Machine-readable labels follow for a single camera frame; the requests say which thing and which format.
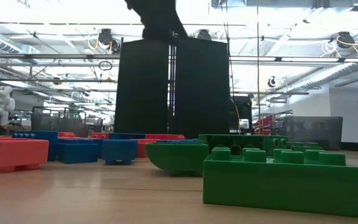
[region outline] mesh partition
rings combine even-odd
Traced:
[[[340,150],[342,122],[342,117],[287,117],[279,133],[291,142],[317,142],[325,150]]]

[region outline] ceiling pipe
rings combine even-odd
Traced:
[[[358,53],[354,53],[349,57],[354,58],[358,57]],[[323,85],[325,83],[331,82],[338,78],[345,77],[346,75],[353,74],[358,72],[358,64],[357,63],[345,63],[341,65],[336,65],[331,68],[322,68],[312,74],[301,78],[300,80],[292,83],[291,85],[285,86],[277,90],[274,95],[265,96],[262,100],[269,100],[277,95],[281,95],[283,92],[295,91],[299,89],[311,89],[313,87],[317,87]]]
[[[5,79],[5,78],[0,78],[0,82],[1,81],[9,81],[9,82],[75,82],[75,83],[81,83],[81,82],[86,82],[86,83],[113,83],[113,80],[87,80],[87,79],[82,79],[82,80],[51,80],[51,79],[17,79],[17,78],[10,78],[10,79]]]

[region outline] toy brick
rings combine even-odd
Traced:
[[[181,140],[185,139],[182,134],[146,134],[147,139],[159,139],[159,140]]]
[[[82,144],[78,140],[64,139],[64,143],[58,143],[58,158],[64,164],[75,164],[98,161],[98,145]]]
[[[198,139],[157,140],[158,143],[200,143]]]
[[[72,137],[75,137],[75,134],[71,133],[71,132],[59,132],[58,137],[60,137],[60,138],[67,138],[67,137],[72,138]]]
[[[150,161],[171,175],[203,174],[203,161],[208,156],[208,145],[202,143],[146,144]]]
[[[228,147],[232,155],[241,155],[242,148],[252,147],[265,150],[268,156],[273,155],[273,149],[286,148],[288,138],[285,136],[246,136],[240,134],[200,134],[200,142],[208,144],[209,153],[214,147]]]
[[[56,160],[57,137],[58,137],[57,131],[18,131],[15,134],[13,134],[13,138],[31,138],[31,139],[48,140],[49,141],[48,161]]]
[[[204,161],[204,203],[358,217],[358,167],[347,165],[344,154],[273,153],[214,149]]]
[[[109,133],[109,139],[145,139],[145,134]]]
[[[102,158],[107,165],[122,161],[129,165],[136,158],[137,141],[129,139],[107,139],[103,141]]]
[[[91,138],[108,139],[109,138],[109,133],[91,133]]]
[[[137,154],[138,158],[147,158],[146,144],[155,142],[156,139],[134,139],[137,141]]]
[[[0,140],[0,172],[37,169],[47,157],[48,141]]]

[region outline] black panel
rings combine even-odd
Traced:
[[[168,45],[138,40],[122,45],[114,132],[167,133]]]
[[[175,80],[175,133],[229,133],[229,59],[227,44],[180,39]]]

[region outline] green curved brick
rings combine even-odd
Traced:
[[[153,142],[146,144],[146,152],[156,167],[169,171],[171,175],[202,175],[208,145]]]
[[[358,217],[358,167],[342,153],[243,149],[204,161],[203,202]]]

